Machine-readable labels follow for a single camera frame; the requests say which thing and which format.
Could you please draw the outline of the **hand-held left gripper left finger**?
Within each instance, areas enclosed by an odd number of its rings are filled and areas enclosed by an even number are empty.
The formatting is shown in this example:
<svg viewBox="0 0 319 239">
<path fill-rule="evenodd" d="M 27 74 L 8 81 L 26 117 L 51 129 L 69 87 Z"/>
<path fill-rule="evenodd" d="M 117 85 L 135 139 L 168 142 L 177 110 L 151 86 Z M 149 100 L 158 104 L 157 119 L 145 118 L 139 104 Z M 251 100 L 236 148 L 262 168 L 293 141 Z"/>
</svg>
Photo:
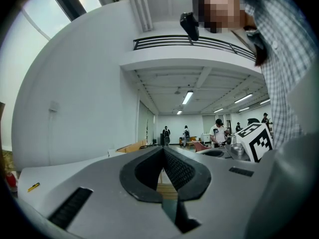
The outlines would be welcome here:
<svg viewBox="0 0 319 239">
<path fill-rule="evenodd" d="M 57 239 L 164 239 L 171 220 L 161 204 L 145 203 L 121 185 L 121 168 L 144 151 L 115 157 L 22 170 L 18 202 L 41 232 Z M 66 229 L 49 221 L 50 215 L 78 188 L 91 195 Z"/>
</svg>

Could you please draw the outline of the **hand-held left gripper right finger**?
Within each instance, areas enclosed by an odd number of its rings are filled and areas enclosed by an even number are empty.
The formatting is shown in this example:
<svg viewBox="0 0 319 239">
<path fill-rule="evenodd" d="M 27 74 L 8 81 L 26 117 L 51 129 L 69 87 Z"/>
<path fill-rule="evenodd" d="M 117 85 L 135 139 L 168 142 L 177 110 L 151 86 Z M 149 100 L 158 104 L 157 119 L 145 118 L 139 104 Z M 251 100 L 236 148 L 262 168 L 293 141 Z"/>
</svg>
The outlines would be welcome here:
<svg viewBox="0 0 319 239">
<path fill-rule="evenodd" d="M 164 170 L 177 190 L 183 233 L 164 225 L 165 239 L 243 239 L 260 189 L 252 163 L 164 147 Z"/>
</svg>

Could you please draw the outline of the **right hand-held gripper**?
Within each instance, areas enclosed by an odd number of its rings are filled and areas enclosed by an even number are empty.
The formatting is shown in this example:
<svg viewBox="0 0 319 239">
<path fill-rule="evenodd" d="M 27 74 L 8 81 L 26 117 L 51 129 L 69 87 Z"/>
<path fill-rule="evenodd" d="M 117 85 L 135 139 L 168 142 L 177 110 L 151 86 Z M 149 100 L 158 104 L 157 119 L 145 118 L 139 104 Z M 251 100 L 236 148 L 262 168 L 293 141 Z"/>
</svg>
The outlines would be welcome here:
<svg viewBox="0 0 319 239">
<path fill-rule="evenodd" d="M 273 149 L 273 142 L 264 123 L 253 123 L 227 137 L 225 148 L 208 148 L 197 153 L 217 158 L 233 158 L 241 161 L 259 162 L 263 155 Z"/>
</svg>

